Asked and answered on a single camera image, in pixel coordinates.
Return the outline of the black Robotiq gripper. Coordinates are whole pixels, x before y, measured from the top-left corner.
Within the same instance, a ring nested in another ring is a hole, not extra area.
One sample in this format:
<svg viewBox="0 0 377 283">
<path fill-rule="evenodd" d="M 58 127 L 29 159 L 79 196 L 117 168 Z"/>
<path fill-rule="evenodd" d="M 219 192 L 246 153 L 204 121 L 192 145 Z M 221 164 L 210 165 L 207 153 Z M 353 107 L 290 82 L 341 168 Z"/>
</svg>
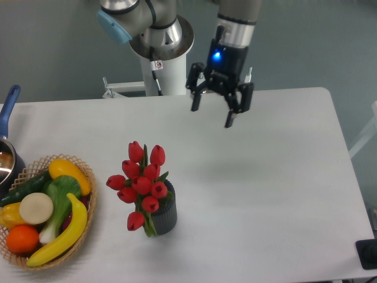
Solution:
<svg viewBox="0 0 377 283">
<path fill-rule="evenodd" d="M 206 67 L 201 62 L 195 62 L 191 65 L 188 73 L 186 89 L 190 90 L 193 98 L 191 111 L 199 109 L 204 88 L 225 96 L 229 107 L 225 128 L 230 128 L 233 125 L 238 114 L 249 111 L 254 84 L 239 83 L 248 49 L 248 47 L 231 47 L 216 40 L 211 41 Z M 205 82 L 198 84 L 200 74 L 203 73 Z M 241 94 L 240 101 L 235 92 L 236 89 Z"/>
</svg>

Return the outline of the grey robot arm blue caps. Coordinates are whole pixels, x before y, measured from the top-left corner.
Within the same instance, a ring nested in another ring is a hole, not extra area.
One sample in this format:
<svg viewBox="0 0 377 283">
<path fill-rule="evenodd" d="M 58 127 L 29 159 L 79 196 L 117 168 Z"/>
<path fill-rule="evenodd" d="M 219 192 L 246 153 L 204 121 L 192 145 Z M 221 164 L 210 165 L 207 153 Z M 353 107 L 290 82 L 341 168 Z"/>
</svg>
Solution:
<svg viewBox="0 0 377 283">
<path fill-rule="evenodd" d="M 206 63 L 186 68 L 186 55 L 194 42 L 190 23 L 177 13 L 176 1 L 101 1 L 97 20 L 119 44 L 130 44 L 139 56 L 145 92 L 168 96 L 189 91 L 191 109 L 199 109 L 201 96 L 223 96 L 229 112 L 226 127 L 251 105 L 254 85 L 241 77 L 259 16 L 260 1 L 218 1 L 216 32 Z"/>
</svg>

